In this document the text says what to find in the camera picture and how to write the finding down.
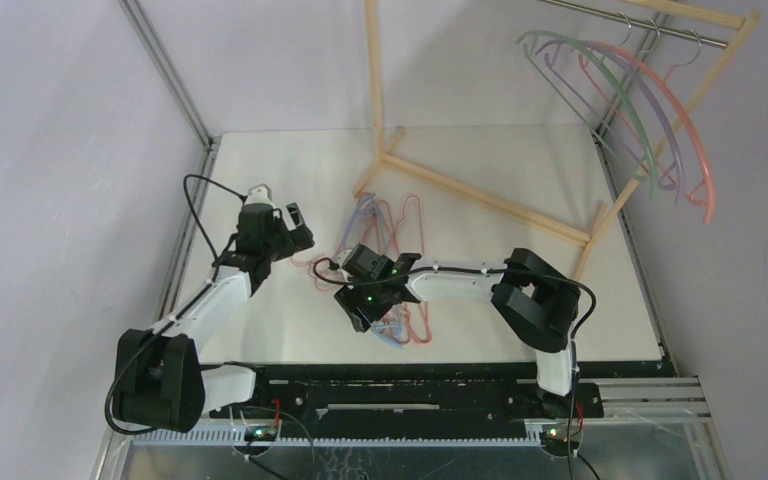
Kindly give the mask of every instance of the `metal rod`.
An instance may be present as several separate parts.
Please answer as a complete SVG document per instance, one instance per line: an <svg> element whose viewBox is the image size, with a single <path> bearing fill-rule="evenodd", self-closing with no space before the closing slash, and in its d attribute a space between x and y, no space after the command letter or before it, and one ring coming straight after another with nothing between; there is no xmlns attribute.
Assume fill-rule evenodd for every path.
<svg viewBox="0 0 768 480"><path fill-rule="evenodd" d="M577 3L572 2L565 2L564 0L538 0L539 2L548 3L549 5L555 5L558 7L567 8L569 10L574 10L576 12L586 13L588 15L593 15L596 17L604 18L605 20L611 20L617 23L631 23L633 26L637 28L644 28L646 30L655 30L655 27L644 20L639 20L637 18L629 18L629 22L626 22L626 17L623 17L619 13L611 13L606 10L601 10L599 8L593 8L588 7L586 5L579 5ZM674 28L661 28L661 33L664 35L669 35L670 37L675 38L681 38L684 40L693 40L694 42L697 41L696 35L686 32L684 30L676 30ZM699 40L702 41L702 45L708 45L709 47L717 47L720 49L725 49L728 47L728 42L712 38L712 37L705 37L705 36L699 36Z"/></svg>
<svg viewBox="0 0 768 480"><path fill-rule="evenodd" d="M166 53L166 49L160 43L160 37L151 25L139 0L119 0L119 5L131 22L131 26L134 27L134 32L139 37L146 53L148 53L151 61L157 68L163 83L166 84L169 93L172 94L175 103L181 109L184 119L190 125L196 137L198 137L202 146L205 149L209 149L211 142L210 132L207 130L201 115L199 115L192 97L190 97L190 94L184 87L184 82L178 75L178 71L172 65L169 54Z"/></svg>

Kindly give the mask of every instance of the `metal hook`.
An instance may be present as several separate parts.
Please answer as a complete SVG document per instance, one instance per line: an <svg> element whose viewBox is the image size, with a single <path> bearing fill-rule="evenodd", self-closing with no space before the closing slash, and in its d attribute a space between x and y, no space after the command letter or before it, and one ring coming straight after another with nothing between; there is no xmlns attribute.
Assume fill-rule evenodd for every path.
<svg viewBox="0 0 768 480"><path fill-rule="evenodd" d="M657 47L657 46L658 46L658 42L660 42L660 41L661 41L661 27L659 27L659 26L658 26L658 24L657 24L657 23L655 23L653 20L649 20L649 23L651 23L651 24L652 24L652 26L653 26L653 27L655 27L655 33L656 33L658 36L657 36L657 37L655 37L655 41L654 41L654 42L652 42L652 46L651 46L651 47L649 47L649 48L648 48L648 49L646 49L646 50L641 50L641 51L640 51L640 53L638 53L638 56L639 56L639 55L643 55L643 54L646 54L646 53L652 53L653 51L655 51L655 47Z"/></svg>
<svg viewBox="0 0 768 480"><path fill-rule="evenodd" d="M699 58L700 54L702 54L702 39L699 38L699 34L696 33L696 30L688 30L688 32L692 33L696 37L696 46L697 46L696 47L696 55L694 55L693 58L689 62L680 63L678 65L673 65L672 67L670 67L670 69L667 70L667 74L664 75L664 83L667 82L667 79L670 78L670 75L672 75L673 71L676 68L686 67L686 66L690 65L691 63L695 62L697 58Z"/></svg>
<svg viewBox="0 0 768 480"><path fill-rule="evenodd" d="M631 38L631 31L634 29L634 27L631 26L631 19L628 18L628 15L626 15L623 12L620 12L620 15L622 15L622 17L625 19L625 23L628 24L628 32L626 32L625 38L623 39L623 41L618 43L618 44L616 44L616 45L614 45L614 48L621 47L621 46L625 45L625 42L627 42L628 39Z"/></svg>
<svg viewBox="0 0 768 480"><path fill-rule="evenodd" d="M611 45L611 48L619 48L619 47L625 45L625 42L627 42L631 38L631 32L634 30L634 27L631 25L631 19L628 18L628 15L626 15L623 12L620 12L619 14L622 15L622 17L625 19L625 22L628 24L628 31L626 32L625 38L623 39L623 41L618 43L618 44L616 44L616 45ZM607 54L602 55L602 62L605 61L605 57L606 56L607 56ZM590 65L590 60L585 58L583 66L585 68L587 68L589 65Z"/></svg>

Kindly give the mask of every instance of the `green hanger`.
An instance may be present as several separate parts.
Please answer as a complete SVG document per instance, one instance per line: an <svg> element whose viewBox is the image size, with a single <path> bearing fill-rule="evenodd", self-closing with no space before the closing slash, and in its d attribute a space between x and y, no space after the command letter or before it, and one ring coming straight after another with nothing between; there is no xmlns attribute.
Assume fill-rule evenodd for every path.
<svg viewBox="0 0 768 480"><path fill-rule="evenodd" d="M561 96L561 98L566 102L566 104L572 109L573 112L578 116L578 118L581 119L582 122L585 124L587 123L587 120L584 118L584 116L579 113L578 109L576 109L573 104L567 99L566 95L564 95L560 88L558 88L557 85L555 85L555 82L553 82L540 68L540 66L535 63L533 59L533 52L536 50L537 46L537 40L541 36L546 36L550 38L558 39L572 48L578 50L581 52L582 55L584 55L588 60L590 60L590 63L596 65L596 67L599 69L600 72L602 72L602 75L605 76L605 78L608 80L608 82L611 84L611 86L614 88L614 90L617 92L617 95L620 98L620 101L624 103L628 107L629 117L631 118L631 123L634 126L635 131L637 132L638 137L640 138L640 142L643 144L643 150L646 155L646 163L648 165L648 174L646 175L638 175L633 174L634 177L637 180L646 180L649 179L649 195L651 197L655 196L655 192L658 189L658 182L653 181L652 178L653 175L656 174L658 171L655 167L655 155L652 153L652 146L649 143L649 137L646 135L646 129L643 127L643 122L640 120L640 116L637 114L637 110L634 108L634 105L631 103L631 98L629 98L628 94L626 93L625 89L622 88L622 84L617 79L617 77L614 76L613 73L608 69L608 67L605 66L604 62L602 62L598 57L596 57L593 52L590 51L590 49L587 48L587 45L585 45L583 42L568 37L566 35L562 35L560 33L556 32L550 32L548 30L531 30L524 34L522 34L518 39L516 43L522 43L523 44L523 50L525 51L525 58L528 59L528 61L534 65L534 67L537 69L538 72L540 72L540 75L543 76L543 78L546 79L547 82L549 82L549 85L552 86L552 88L555 90L555 92L558 93L558 95ZM528 37L534 37L534 41L531 42L529 45L528 42L525 40ZM608 150L611 155L613 155L615 158L619 158L616 152L613 151L613 149L608 145L608 142L602 138L601 135L596 133L594 129L591 129L593 132L593 135L599 140L599 142L602 144L602 146Z"/></svg>

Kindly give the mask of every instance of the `clothes hanger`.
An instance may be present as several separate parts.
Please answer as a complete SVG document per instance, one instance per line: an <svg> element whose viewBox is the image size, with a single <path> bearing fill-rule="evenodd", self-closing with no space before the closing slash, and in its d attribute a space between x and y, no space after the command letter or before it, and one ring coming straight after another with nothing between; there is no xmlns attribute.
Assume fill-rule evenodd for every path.
<svg viewBox="0 0 768 480"><path fill-rule="evenodd" d="M628 42L629 38L631 37L631 30L632 30L631 20L628 18L628 16L625 13L621 12L620 15L622 15L626 19L626 23L628 24L628 32L627 32L627 34L625 36L625 39L623 39L622 42L620 42L619 44L616 44L616 45L612 45L613 48L621 47L623 44ZM653 23L653 25L656 28L656 30L655 30L656 33L660 37L660 33L661 33L660 28L658 28L658 25L655 24L655 23ZM602 61L603 62L604 62L604 60L606 59L606 57L608 55L609 54L603 54L603 56L602 56ZM670 164L670 166L666 170L663 170L661 168L660 164L656 162L656 166L662 172L662 176L661 176L661 178L658 181L658 186L661 189L667 190L667 191L675 190L676 191L676 197L675 197L674 204L678 205L679 200L681 199L681 194L683 193L683 189L684 189L685 174L684 174L684 168L683 168L683 163L682 163L682 159L681 159L681 151L680 151L679 146L678 146L678 140L676 139L675 133L672 130L672 126L669 123L669 119L667 118L667 115L664 112L663 107L661 107L661 103L658 101L658 99L655 97L655 95L649 89L648 85L646 85L646 83L643 81L642 77L640 77L640 75L633 68L631 68L631 66L628 63L624 62L622 59L616 57L613 54L610 54L610 55L612 55L611 60L614 63L616 63L618 66L620 66L623 70L625 70L627 75L630 78L632 78L637 85L640 86L640 89L643 92L644 96L646 97L647 102L649 102L649 104L652 106L652 109L655 111L655 115L658 118L658 121L661 124L661 127L664 129L664 132L665 132L668 144L670 146L670 151L672 152L673 162L672 162L672 164ZM581 68L581 71L584 73L584 75L587 77L587 79L590 81L590 83L599 92L599 95L601 95L602 98L606 101L606 103L608 105L610 105L611 110L616 115L618 115L620 120L622 120L625 123L626 127L628 127L628 129L631 131L632 135L634 135L634 137L637 140L638 144L641 144L640 138L637 136L637 133L632 128L632 126L629 123L629 121L626 118L626 116L622 112L619 111L617 106L615 106L614 103L612 102L613 99L608 98L608 95L605 93L604 90L602 90L602 87L599 85L599 83L593 78L592 75L590 75L590 71L587 69L587 66L589 65L589 61L583 55L581 55L580 53L578 55L578 64L579 64L579 67ZM621 143L621 145L627 151L631 152L632 158L637 159L638 163L642 163L641 162L642 158L640 156L634 154L632 149L631 149L631 147L629 147L627 143L622 142L622 141L620 143ZM676 170L676 173L677 173L677 175L679 177L679 180L678 180L678 182L676 182L674 179L672 179L672 177L670 177L670 180L672 180L672 184L666 184L664 182L664 175L668 175L669 172L671 172L673 169Z"/></svg>
<svg viewBox="0 0 768 480"><path fill-rule="evenodd" d="M675 196L674 204L678 205L679 201L681 200L682 193L684 192L685 174L684 174L684 164L682 163L682 159L681 159L681 150L679 149L678 139L676 138L675 133L673 132L673 129L672 129L672 125L670 124L670 119L667 117L667 113L664 111L664 108L661 106L661 103L658 101L658 98L655 96L654 93L652 93L652 90L649 88L648 85L646 85L646 82L643 81L643 78L640 76L640 74L635 71L634 67L632 67L628 62L623 61L622 58L611 53L610 51L605 51L604 55L606 59L609 59L612 62L614 62L617 66L622 68L629 75L630 78L633 79L633 81L637 84L638 88L640 88L640 91L643 93L643 96L646 98L646 101L649 103L649 105L652 106L652 110L655 112L655 116L658 118L658 123L661 124L661 128L664 129L664 135L666 136L667 143L670 146L670 152L672 153L673 162L670 164L669 167L667 167L665 171L663 171L663 174L667 175L669 174L669 172L675 169L676 174L678 175L678 182L675 182L675 180L673 180L672 185L665 184L664 178L661 177L658 181L658 186L663 190L667 190L667 191L675 190L676 196ZM596 86L596 89L602 95L602 98L604 98L607 102L610 102L611 100L607 97L607 95L602 90L602 88L599 87L599 84L596 82L596 80L590 75L590 72L587 70L587 65L584 63L584 56L582 56L581 54L578 55L578 63L579 63L579 67L585 73L588 80L590 80L590 82L594 86ZM656 167L660 169L660 164L656 163Z"/></svg>
<svg viewBox="0 0 768 480"><path fill-rule="evenodd" d="M684 105L682 105L678 97L676 97L673 91L667 86L666 82L661 77L659 77L658 74L655 73L651 68L649 68L648 65L641 62L631 52L628 52L621 48L612 47L611 45L608 45L604 42L591 41L591 42L584 42L584 43L588 47L592 48L594 51L614 53L624 58L625 60L627 60L629 64L633 64L634 66L639 68L640 71L646 74L646 76L648 76L652 80L655 86L657 86L658 89L661 90L661 92L663 92L664 96L667 98L667 101L669 101L670 104L673 106L673 109L676 111L676 114L678 114L679 120L684 124L685 130L687 131L687 135L690 137L690 141L693 144L693 148L696 150L696 157L699 160L699 167L702 171L702 181L699 182L699 184L690 193L685 193L685 197L687 198L687 201L690 202L692 205L695 205L698 207L706 207L705 223L706 224L711 223L711 217L714 214L714 210L716 209L716 204L717 204L716 188L714 187L714 180L711 176L711 169L708 163L708 155L705 152L705 147L702 144L702 139L699 136L699 132L696 130L696 126L694 125L693 120L690 118L690 115L687 113L687 110L684 108ZM697 192L703 185L705 186L707 199L700 199L700 198L697 198L696 196Z"/></svg>
<svg viewBox="0 0 768 480"><path fill-rule="evenodd" d="M579 91L578 91L578 90L577 90L575 87L573 87L573 86L572 86L572 85L571 85L571 84L570 84L570 83L567 81L567 79L566 79L566 78L564 78L564 76L563 76L563 75L561 75L561 74L560 74L560 72L558 72L558 71L557 71L557 70L555 70L555 68L554 68L554 67L555 67L555 63L556 63L556 61L557 61L557 59L558 59L558 54L560 53L560 49L561 49L561 46L564 44L564 42L562 42L562 41L560 41L560 40L550 40L550 41L548 41L546 44L544 44L544 46L543 46L543 47L541 47L541 49L540 49L540 50L542 50L543 48L546 48L546 47L548 47L548 46L550 46L550 45L555 45L555 44L557 44L557 45L558 45L558 49L557 49L557 50L555 50L555 54L554 54L553 56L551 56L551 57L550 57L550 56L549 56L549 52L544 52L544 53L543 53L543 61L546 63L546 69L547 69L547 70L549 70L550 72L552 72L552 73L555 75L555 77L556 77L556 78L558 78L558 79L561 81L561 83L563 83L563 84L564 84L564 85L565 85L565 86L566 86L566 87L567 87L567 88L568 88L568 89L569 89L569 90L570 90L570 91L573 93L573 95L575 95L575 96L576 96L576 98L578 98L578 100L579 100L579 101L581 101L581 103L583 103L583 104L584 104L584 105L587 107L587 109L590 111L590 113L591 113L591 114L593 114L593 116L595 116L595 117L599 117L599 112L597 112L597 111L596 111L596 108L595 108L595 107L593 107L593 105L592 105L590 102L588 102L588 101L587 101L587 100L586 100L586 99L585 99L585 98L584 98L584 97L581 95L581 93L579 93ZM579 58L584 58L584 56L583 56L582 54L580 54L580 53L579 53ZM593 78L592 78L592 77L589 75L589 72L586 72L586 73L587 73L587 75L588 75L588 78L590 78L591 82L592 82L594 85L597 85L597 84L595 83L595 80L593 80ZM663 110L663 108L661 108L661 105L658 103L658 101L657 101L657 99L654 97L654 95L652 95L652 94L651 94L651 92L649 92L649 94L647 95L647 100L648 100L648 101L649 101L649 102L652 104L652 107L653 107L655 110L660 110L660 115L658 115L658 117L659 117L659 119L662 119L662 122L661 122L662 126L666 125L666 127L665 127L665 128L667 129L667 131L669 131L670 133L672 133L672 129L670 128L670 122L669 122L669 119L668 119L668 118L667 118L667 116L666 116L666 113L664 113L664 110ZM608 131L610 131L611 133L613 133L613 128L612 128L610 125L607 125L607 124L604 124L604 123L603 123L602 125L604 125ZM634 130L632 130L632 133L635 135L635 138L639 138L639 137L637 136L637 132L635 132ZM635 151L634 151L634 150L633 150L633 149L632 149L632 148L631 148L631 147L630 147L630 146L629 146L627 143L625 143L625 142L623 142L623 141L620 141L619 143L620 143L620 145L621 145L621 146L622 146L622 147L623 147L623 148L624 148L624 149L625 149L625 150L626 150L626 151L629 153L629 155L631 155L631 158L633 158L633 159L637 160L637 164L638 164L638 165L639 165L639 164L640 164L640 163L643 161L643 158L642 158L642 156L638 155L638 154L637 154L637 153L636 153L636 152L635 152ZM636 178L638 178L638 179L640 179L640 180L643 180L643 179L646 179L646 178L648 178L648 176L647 176L647 175L638 175L638 176L636 176ZM662 187L663 189L665 189L665 190L675 190L675 188L676 188L675 186L666 186L666 187L665 187L665 186L661 186L661 187Z"/></svg>
<svg viewBox="0 0 768 480"><path fill-rule="evenodd" d="M647 53L652 53L655 51L655 48L658 46L658 44L661 43L661 27L658 26L657 23L655 23L655 20L649 19L646 20L647 22L651 23L653 27L655 27L655 41L652 42L651 45L649 45L649 48L646 50L641 50L638 55L645 55Z"/></svg>
<svg viewBox="0 0 768 480"><path fill-rule="evenodd" d="M529 36L533 37L533 41L531 42L531 45L529 45L529 43L526 42L526 39ZM594 65L596 65L596 67L599 69L600 72L602 72L602 75L605 76L605 78L608 80L611 86L617 91L617 95L620 97L621 101L625 102L626 105L628 105L629 107L628 113L629 113L629 116L631 117L631 122L634 125L635 130L637 131L638 136L640 137L641 142L643 144L646 163L649 166L648 171L654 172L655 171L654 155L652 153L652 148L649 142L649 138L646 135L646 130L643 127L643 122L640 121L640 117L639 115L637 115L637 111L634 109L634 106L631 103L631 99L628 97L628 94L625 93L619 80L617 80L617 78L613 75L613 73L611 73L611 71L608 70L608 68L605 67L605 65L594 56L593 52L591 52L590 49L583 42L580 42L579 40L576 40L571 37L567 37L566 35L562 35L556 32L551 32L548 30L532 30L520 36L520 38L517 40L517 43L523 44L523 50L525 51L526 58L529 60L529 62L531 62L535 66L535 68L537 68L538 72L546 79L546 81L548 81L553 86L553 88L555 88L555 91L558 92L558 94L563 98L563 100L567 103L567 105L569 105L569 107L572 108L573 111L575 111L577 114L578 114L578 110L576 110L576 108L570 103L570 101L566 98L566 96L563 95L563 93L561 93L560 89L558 89L557 86L555 86L554 82L552 82L552 80L543 72L542 69L540 69L537 66L536 63L534 63L534 61L531 58L533 55L540 53L545 48L545 45L540 49L535 48L537 45L537 41L541 36L562 40L564 43L570 45L571 47L581 52L585 57L587 57L591 62L593 62ZM654 177L652 177L651 175L649 178L650 178L649 194L650 196L654 196L655 191L657 190L657 187L658 187L657 185L658 182L655 181Z"/></svg>
<svg viewBox="0 0 768 480"><path fill-rule="evenodd" d="M698 33L696 33L696 30L691 29L691 30L688 30L688 32L692 33L693 36L696 37L696 55L694 55L689 62L679 63L677 65L673 65L672 67L670 67L670 69L667 70L667 74L664 75L664 83L667 83L670 80L670 75L673 74L676 68L686 67L690 65L691 63L695 62L696 59L699 58L699 55L702 54L702 38L699 36Z"/></svg>

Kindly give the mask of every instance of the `black bracket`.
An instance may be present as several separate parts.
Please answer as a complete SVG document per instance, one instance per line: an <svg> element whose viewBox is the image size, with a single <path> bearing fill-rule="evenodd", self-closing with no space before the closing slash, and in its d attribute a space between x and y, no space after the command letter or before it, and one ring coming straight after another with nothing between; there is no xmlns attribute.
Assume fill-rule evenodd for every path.
<svg viewBox="0 0 768 480"><path fill-rule="evenodd" d="M119 338L116 371L154 335L130 329ZM195 342L186 335L159 337L122 373L113 390L113 416L123 422L188 432L201 416L204 382Z"/></svg>
<svg viewBox="0 0 768 480"><path fill-rule="evenodd" d="M569 417L570 396L565 397L545 392L536 383L509 382L505 389L503 406L508 420L528 418ZM595 383L579 382L575 386L575 403L581 406L585 418L603 418L602 397Z"/></svg>

